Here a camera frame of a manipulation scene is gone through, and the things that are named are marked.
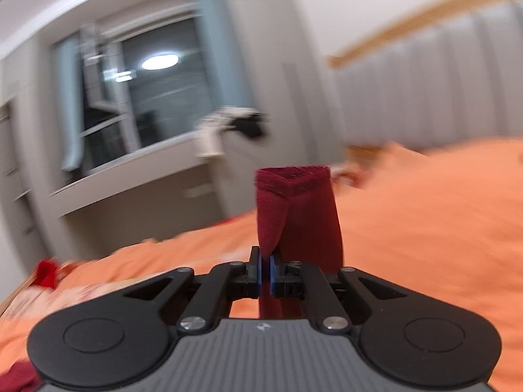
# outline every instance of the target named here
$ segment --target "logo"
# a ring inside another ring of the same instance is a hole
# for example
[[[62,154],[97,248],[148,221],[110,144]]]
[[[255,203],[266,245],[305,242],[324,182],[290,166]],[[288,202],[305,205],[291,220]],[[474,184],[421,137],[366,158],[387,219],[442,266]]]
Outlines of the logo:
[[[263,322],[263,323],[261,323],[261,324],[258,324],[258,325],[256,326],[256,328],[257,328],[258,330],[265,331],[265,330],[267,330],[267,329],[271,329],[271,328],[273,328],[273,326],[271,326],[269,323]]]

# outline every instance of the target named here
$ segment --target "red cloth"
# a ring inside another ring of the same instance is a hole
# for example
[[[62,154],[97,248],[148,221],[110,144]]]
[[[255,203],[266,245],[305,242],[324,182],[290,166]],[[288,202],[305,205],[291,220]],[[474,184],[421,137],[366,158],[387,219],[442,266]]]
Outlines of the red cloth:
[[[58,268],[59,267],[52,259],[44,259],[43,261],[40,261],[36,267],[36,279],[32,284],[35,286],[56,289],[58,285]]]
[[[329,168],[265,168],[255,181],[262,257],[267,260],[278,246],[284,261],[309,262],[336,273],[343,266],[343,247]],[[263,289],[261,318],[292,316],[300,316],[295,300],[273,300]]]
[[[2,392],[34,392],[40,387],[40,378],[29,361],[15,362],[10,370],[0,376]]]

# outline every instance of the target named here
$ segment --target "orange blanket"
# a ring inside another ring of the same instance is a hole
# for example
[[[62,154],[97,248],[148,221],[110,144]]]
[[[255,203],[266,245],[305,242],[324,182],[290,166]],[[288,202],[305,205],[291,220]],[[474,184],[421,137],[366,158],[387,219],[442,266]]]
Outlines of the orange blanket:
[[[429,155],[388,148],[364,189],[336,186],[345,264],[475,311],[503,339],[491,385],[523,384],[523,142],[484,141]],[[108,283],[192,266],[246,260],[256,215],[147,241],[77,268],[59,285]],[[257,316],[255,301],[234,316]],[[38,317],[0,319],[0,372],[26,356]]]

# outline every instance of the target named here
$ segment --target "bed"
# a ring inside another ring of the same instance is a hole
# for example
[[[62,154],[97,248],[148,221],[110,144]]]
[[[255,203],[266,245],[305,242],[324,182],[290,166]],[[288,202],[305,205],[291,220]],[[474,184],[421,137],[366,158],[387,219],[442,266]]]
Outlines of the bed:
[[[503,339],[491,385],[519,390],[523,364],[523,141],[484,140],[422,155],[386,147],[363,184],[333,187],[344,263],[475,311]],[[148,240],[78,265],[54,292],[18,295],[0,318],[0,371],[27,358],[32,326],[54,310],[178,266],[197,273],[246,260],[256,213],[171,240]],[[231,316],[257,317],[257,302]]]
[[[473,9],[471,14],[456,17],[454,12],[449,18],[447,11],[449,23],[396,26],[403,34],[389,31],[393,39],[377,36],[332,59],[342,102],[337,115],[349,155],[373,161],[371,169],[367,163],[342,169],[333,189],[345,265],[487,318],[503,339],[490,383],[499,392],[515,392],[523,384],[523,141],[517,138],[523,133],[517,106],[523,100],[523,6],[515,0],[467,1],[462,10]],[[516,38],[507,41],[507,36]],[[474,57],[467,40],[491,47],[485,52],[476,46],[483,59]],[[468,61],[479,65],[467,73],[438,57],[449,43],[461,45]],[[507,57],[503,48],[509,45],[519,58]],[[486,60],[485,53],[498,58]],[[436,80],[414,86],[419,75],[407,69],[413,66],[434,72]],[[384,87],[401,77],[391,67],[407,69],[409,80]],[[464,86],[453,88],[449,72],[468,82],[459,80]],[[467,110],[476,106],[480,115],[469,116]],[[350,178],[352,186],[340,178]],[[256,244],[256,213],[250,212],[170,240],[150,239],[102,260],[64,266],[54,291],[28,287],[28,279],[0,308],[0,372],[27,359],[27,335],[45,315],[175,267],[205,273],[217,263],[247,260]],[[231,316],[257,317],[257,302],[235,302]]]

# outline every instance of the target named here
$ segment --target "dark red fabric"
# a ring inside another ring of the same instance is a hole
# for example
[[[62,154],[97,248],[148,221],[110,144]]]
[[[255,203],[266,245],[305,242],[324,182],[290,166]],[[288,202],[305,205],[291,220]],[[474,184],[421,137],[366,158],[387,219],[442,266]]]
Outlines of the dark red fabric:
[[[2,392],[34,392],[40,387],[40,378],[29,361],[19,361],[0,375]]]
[[[336,273],[343,266],[343,248],[329,168],[265,168],[257,171],[255,181],[263,258],[278,246],[284,261],[309,262],[324,273]],[[275,301],[264,289],[261,318],[299,315],[297,302]]]
[[[52,259],[40,261],[36,267],[36,278],[32,283],[35,286],[56,289],[58,285],[57,273],[58,266]]]

